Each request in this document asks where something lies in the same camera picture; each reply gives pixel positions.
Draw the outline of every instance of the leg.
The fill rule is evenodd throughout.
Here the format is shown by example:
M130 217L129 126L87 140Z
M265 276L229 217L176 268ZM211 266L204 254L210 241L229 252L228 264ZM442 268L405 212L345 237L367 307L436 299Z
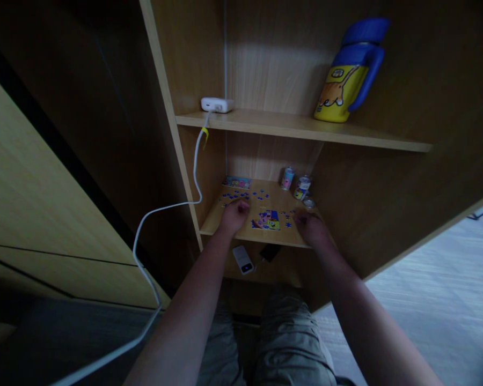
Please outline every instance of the leg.
M263 310L255 384L336 385L322 345L306 303L293 289L278 287Z
M232 316L224 300L219 300L209 331L197 386L245 386L243 369L238 364L238 346L232 328Z

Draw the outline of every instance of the white charger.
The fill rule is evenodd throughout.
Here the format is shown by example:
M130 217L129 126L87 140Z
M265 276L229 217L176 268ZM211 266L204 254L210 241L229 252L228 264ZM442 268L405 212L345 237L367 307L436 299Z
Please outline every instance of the white charger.
M234 109L235 102L232 99L202 98L200 105L204 111L225 114Z
M248 256L244 246L233 248L232 254L235 256L242 275L254 271L254 265L252 264L251 258Z

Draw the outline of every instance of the person's right hand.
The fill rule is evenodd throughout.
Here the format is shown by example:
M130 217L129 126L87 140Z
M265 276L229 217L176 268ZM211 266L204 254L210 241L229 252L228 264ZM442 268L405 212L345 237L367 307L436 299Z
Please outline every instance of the person's right hand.
M322 245L335 247L327 230L327 226L314 213L299 213L294 217L297 229L302 238L313 248L318 248Z
M231 202L225 207L218 229L226 231L233 237L247 220L250 209L251 206L245 200L238 199Z

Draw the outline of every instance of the yellow water bottle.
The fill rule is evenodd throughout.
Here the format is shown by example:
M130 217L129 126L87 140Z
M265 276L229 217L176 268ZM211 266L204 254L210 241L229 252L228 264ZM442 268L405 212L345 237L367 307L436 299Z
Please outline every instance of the yellow water bottle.
M367 96L384 57L379 46L390 22L366 19L347 29L317 104L314 118L345 122Z

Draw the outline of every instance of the cartoon print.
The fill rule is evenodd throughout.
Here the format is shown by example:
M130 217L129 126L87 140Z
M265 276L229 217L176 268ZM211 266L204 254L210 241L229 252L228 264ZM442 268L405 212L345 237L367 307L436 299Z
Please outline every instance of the cartoon print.
M280 231L279 217L276 211L267 210L259 214L259 219L252 220L253 229L266 229L269 231Z
M284 178L284 181L283 181L283 188L290 188L290 185L291 185L291 179L289 179L288 177L285 177Z
M301 198L302 198L302 196L304 196L304 192L303 192L302 190L300 190L300 189L297 189L297 190L295 191L295 193L294 193L294 196L295 196L295 198L297 198L297 199L301 199Z
M252 184L251 179L246 179L246 178L241 178L241 177L231 177L227 176L222 182L222 185L228 186L228 187L233 187L233 188L242 188L245 190L250 189Z
M358 69L360 66L355 66L345 75L345 78L340 82L328 82L325 84L322 90L322 95L318 101L319 107L321 106L331 106L336 102L338 106L343 105L343 87L349 80L350 76Z

